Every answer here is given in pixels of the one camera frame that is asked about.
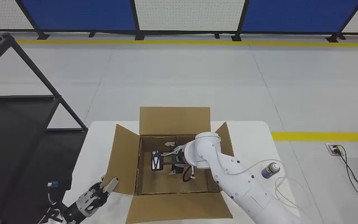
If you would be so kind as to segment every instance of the blue partition panel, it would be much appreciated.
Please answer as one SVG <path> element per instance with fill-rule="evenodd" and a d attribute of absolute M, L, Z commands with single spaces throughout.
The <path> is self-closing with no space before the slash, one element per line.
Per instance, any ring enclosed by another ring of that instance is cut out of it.
<path fill-rule="evenodd" d="M 135 30 L 130 0 L 22 0 L 40 29 Z"/>
<path fill-rule="evenodd" d="M 337 32 L 358 0 L 249 0 L 243 32 Z"/>

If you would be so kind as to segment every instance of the spray can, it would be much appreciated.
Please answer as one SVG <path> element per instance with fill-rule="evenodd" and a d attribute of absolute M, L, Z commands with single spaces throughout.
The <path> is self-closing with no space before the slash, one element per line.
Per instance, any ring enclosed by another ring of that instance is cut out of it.
<path fill-rule="evenodd" d="M 261 171 L 261 174 L 264 178 L 268 179 L 279 171 L 280 167 L 275 162 L 272 162 Z"/>

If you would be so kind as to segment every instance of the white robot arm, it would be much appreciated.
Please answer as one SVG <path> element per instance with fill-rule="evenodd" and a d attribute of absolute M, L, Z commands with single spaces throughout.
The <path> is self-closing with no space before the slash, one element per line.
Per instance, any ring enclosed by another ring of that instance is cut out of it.
<path fill-rule="evenodd" d="M 250 171 L 237 175 L 245 167 L 235 157 L 221 153 L 218 134 L 198 134 L 183 150 L 186 162 L 198 169 L 210 169 L 216 183 L 256 224 L 300 223 L 300 218 L 261 186 Z"/>

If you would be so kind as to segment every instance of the table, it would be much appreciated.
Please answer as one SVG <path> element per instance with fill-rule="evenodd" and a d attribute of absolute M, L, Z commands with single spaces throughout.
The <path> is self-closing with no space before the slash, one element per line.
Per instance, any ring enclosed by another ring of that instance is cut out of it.
<path fill-rule="evenodd" d="M 211 122 L 211 130 L 216 131 L 223 123 Z M 75 202 L 90 186 L 100 181 L 101 176 L 106 173 L 116 124 L 120 124 L 134 133 L 139 133 L 139 122 L 93 122 L 91 124 L 73 171 L 72 188 L 66 192 L 63 199 L 63 203 L 67 206 Z M 269 127 L 265 122 L 227 122 L 227 124 L 235 157 L 245 167 L 260 160 L 280 159 Z M 263 162 L 253 167 L 252 173 L 255 176 L 261 176 L 261 170 L 269 163 Z M 275 180 L 281 176 L 284 176 L 284 169 L 269 179 L 259 179 L 261 184 L 274 194 Z M 281 185 L 280 191 L 295 202 L 287 181 Z M 222 195 L 233 219 L 175 220 L 160 223 L 254 223 L 224 192 Z M 132 195 L 112 193 L 107 203 L 83 223 L 125 223 L 132 197 Z M 299 216 L 297 209 L 289 209 Z"/>

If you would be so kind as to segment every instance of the black cable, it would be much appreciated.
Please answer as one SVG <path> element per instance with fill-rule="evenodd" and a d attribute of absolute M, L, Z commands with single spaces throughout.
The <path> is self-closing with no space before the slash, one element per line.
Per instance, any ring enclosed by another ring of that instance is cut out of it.
<path fill-rule="evenodd" d="M 342 154 L 340 153 L 340 151 L 339 151 L 339 155 L 341 156 L 341 158 L 343 159 L 343 161 L 345 162 L 345 164 L 346 164 L 346 168 L 347 168 L 347 172 L 348 172 L 348 169 L 350 169 L 350 171 L 351 171 L 351 173 L 352 173 L 352 175 L 353 175 L 353 178 L 354 178 L 354 180 L 358 183 L 358 180 L 357 180 L 357 178 L 356 178 L 356 176 L 354 175 L 354 173 L 353 173 L 353 171 L 352 171 L 352 169 L 349 167 L 349 165 L 348 165 L 348 157 L 347 157 L 347 152 L 346 152 L 346 149 L 343 147 L 343 146 L 341 146 L 342 148 L 343 148 L 343 150 L 344 150 L 344 152 L 345 152 L 345 155 L 346 155 L 346 159 L 344 159 L 343 157 L 342 157 Z"/>
<path fill-rule="evenodd" d="M 341 147 L 343 148 L 343 150 L 344 150 L 344 152 L 345 152 L 346 159 L 343 158 L 342 153 L 341 153 L 341 151 L 340 151 L 339 149 L 338 149 L 338 152 L 337 152 L 337 153 L 338 153 L 338 155 L 342 158 L 343 162 L 346 164 L 347 175 L 348 175 L 349 181 L 351 182 L 353 188 L 354 188 L 354 189 L 356 190 L 356 192 L 358 193 L 358 190 L 356 189 L 356 187 L 354 186 L 354 184 L 353 184 L 353 182 L 352 182 L 352 180 L 351 180 L 351 176 L 350 176 L 350 174 L 349 174 L 348 169 L 351 171 L 354 180 L 355 180 L 357 183 L 358 183 L 358 181 L 357 181 L 356 176 L 354 175 L 352 169 L 349 167 L 349 165 L 348 165 L 348 163 L 347 163 L 347 160 L 348 160 L 347 152 L 346 152 L 346 150 L 345 150 L 345 148 L 344 148 L 343 146 L 341 146 Z"/>
<path fill-rule="evenodd" d="M 184 171 L 183 177 L 182 177 L 183 182 L 188 182 L 188 181 L 191 180 L 191 175 L 189 176 L 188 179 L 185 179 L 185 175 L 186 175 L 186 173 L 190 170 L 190 168 L 191 168 L 191 166 L 188 166 L 188 168 Z"/>

